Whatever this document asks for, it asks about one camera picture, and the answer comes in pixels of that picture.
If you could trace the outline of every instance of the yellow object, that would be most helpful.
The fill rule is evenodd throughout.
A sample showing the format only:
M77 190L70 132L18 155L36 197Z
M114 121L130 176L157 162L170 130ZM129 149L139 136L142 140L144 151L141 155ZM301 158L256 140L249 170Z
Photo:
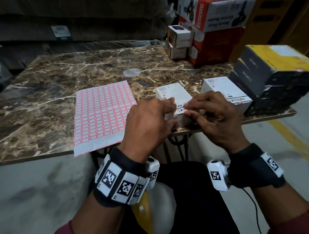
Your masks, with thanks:
M269 120L268 122L295 148L298 153L303 156L304 159L309 162L309 146L304 144L293 133L291 133L291 131L279 120L274 119Z
M309 59L288 45L248 45L273 71L309 71Z
M132 205L132 210L138 224L148 234L152 234L152 218L150 213L147 191L143 193L139 203Z

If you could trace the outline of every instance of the hand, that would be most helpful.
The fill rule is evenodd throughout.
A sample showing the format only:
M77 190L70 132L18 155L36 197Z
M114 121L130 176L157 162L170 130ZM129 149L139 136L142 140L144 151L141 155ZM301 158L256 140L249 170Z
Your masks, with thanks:
M141 99L127 116L125 135L118 148L130 159L145 163L172 132L178 122L164 120L165 114L176 111L175 99Z
M184 115L196 121L203 133L215 145L229 154L237 153L250 145L241 129L241 120L234 104L227 101L220 92L209 91L198 94L184 106ZM209 122L194 110L203 109L214 115Z

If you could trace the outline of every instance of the small white box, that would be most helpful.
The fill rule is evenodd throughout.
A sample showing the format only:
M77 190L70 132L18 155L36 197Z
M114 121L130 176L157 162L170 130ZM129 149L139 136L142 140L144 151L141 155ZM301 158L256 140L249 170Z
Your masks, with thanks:
M241 115L244 114L252 103L252 99L226 76L205 79L201 93L211 90L221 92L226 100L236 105L237 111Z
M178 120L179 127L188 125L191 120L184 116L186 109L184 104L192 99L191 95L181 86L180 83L174 83L156 88L155 97L162 100L163 98L175 98L176 111L165 115L165 120L176 119Z
M185 48L192 46L194 32L187 30L181 25L168 26L167 41L174 48Z
M166 40L165 51L169 57L169 59L181 59L185 58L187 54L187 48L174 48L171 44Z

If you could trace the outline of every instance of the forearm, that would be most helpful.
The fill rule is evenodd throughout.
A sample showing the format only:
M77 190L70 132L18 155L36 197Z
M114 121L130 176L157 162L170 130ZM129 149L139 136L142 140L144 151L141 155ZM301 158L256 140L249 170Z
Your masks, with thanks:
M290 221L309 210L307 202L288 183L281 188L267 186L252 189L270 227Z
M72 219L72 230L74 234L115 234L123 211L123 206L110 208L100 205L92 192Z

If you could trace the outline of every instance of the black pants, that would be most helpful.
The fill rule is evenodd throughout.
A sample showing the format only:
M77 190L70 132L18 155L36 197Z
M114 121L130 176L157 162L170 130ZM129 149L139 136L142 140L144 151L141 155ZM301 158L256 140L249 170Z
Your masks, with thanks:
M161 164L157 181L174 192L177 206L170 233L239 234L219 191L213 188L205 165L192 161ZM119 231L128 233L146 234L130 206L125 208Z

